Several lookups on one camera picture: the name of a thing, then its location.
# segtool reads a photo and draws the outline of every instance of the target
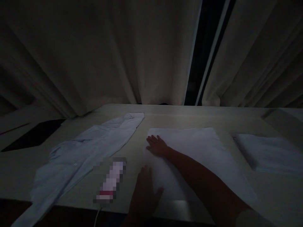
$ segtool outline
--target person's right hand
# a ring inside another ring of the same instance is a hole
[[[169,147],[166,143],[160,138],[160,136],[154,137],[153,135],[146,138],[150,146],[146,147],[153,155],[155,156],[164,156],[168,151]]]

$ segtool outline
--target hand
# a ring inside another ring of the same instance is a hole
[[[140,225],[151,218],[158,206],[162,193],[163,188],[159,188],[154,194],[152,169],[146,165],[142,167],[130,202],[129,213],[126,217],[127,224]]]
[[[166,143],[161,139],[160,136],[154,137],[153,135],[146,138],[147,142],[150,146],[146,147],[153,155],[155,156],[164,156],[168,151],[169,147]]]

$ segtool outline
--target person's left hand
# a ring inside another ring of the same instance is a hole
[[[136,187],[129,206],[127,220],[132,224],[142,224],[155,212],[163,188],[159,188],[154,194],[152,186],[152,169],[148,166],[141,168]]]

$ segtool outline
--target white table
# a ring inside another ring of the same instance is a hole
[[[113,157],[126,157],[127,168],[118,198],[104,211],[127,213],[135,187],[137,174],[144,165],[142,150],[149,128],[205,128],[213,127],[222,144],[246,175],[259,197],[248,204],[277,226],[303,225],[303,177],[259,173],[251,170],[233,142],[235,132],[281,136],[261,116],[265,108],[228,108],[196,106],[160,106],[107,104],[80,118],[66,120],[63,125],[42,145],[17,151],[0,153],[0,197],[30,200],[35,171],[48,160],[50,149],[58,143],[69,140],[92,125],[101,124],[128,112],[144,112],[145,119],[139,125],[129,142]],[[0,149],[9,145],[24,133],[20,129],[0,137]],[[93,170],[74,188],[64,195],[59,205],[98,209],[93,197],[98,190],[106,165]],[[155,216],[176,220],[203,222],[213,221],[202,203],[186,201],[161,201]]]

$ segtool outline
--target shirt sleeve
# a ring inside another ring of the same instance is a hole
[[[236,227],[275,227],[269,220],[263,218],[254,210],[245,210],[239,214]]]

